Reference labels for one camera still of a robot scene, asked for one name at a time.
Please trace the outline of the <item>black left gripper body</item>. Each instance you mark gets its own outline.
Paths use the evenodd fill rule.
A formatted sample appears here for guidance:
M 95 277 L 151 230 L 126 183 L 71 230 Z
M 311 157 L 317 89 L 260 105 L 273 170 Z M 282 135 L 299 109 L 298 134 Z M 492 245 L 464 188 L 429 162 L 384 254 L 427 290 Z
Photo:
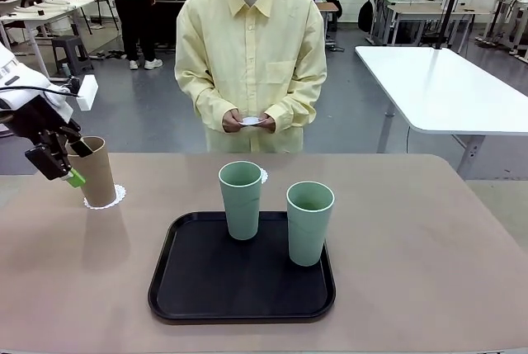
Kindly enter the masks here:
M 60 115 L 42 96 L 36 96 L 15 111 L 8 111 L 7 128 L 29 140 L 51 140 L 55 136 L 66 140 L 82 138 L 80 126 Z

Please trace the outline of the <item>person's right hand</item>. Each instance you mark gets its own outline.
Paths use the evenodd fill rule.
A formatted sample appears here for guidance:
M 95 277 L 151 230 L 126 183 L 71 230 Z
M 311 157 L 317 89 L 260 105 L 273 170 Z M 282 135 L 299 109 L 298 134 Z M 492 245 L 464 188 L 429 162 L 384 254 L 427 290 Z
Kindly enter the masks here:
M 239 132 L 243 128 L 243 118 L 237 108 L 227 111 L 222 119 L 222 127 L 225 133 Z

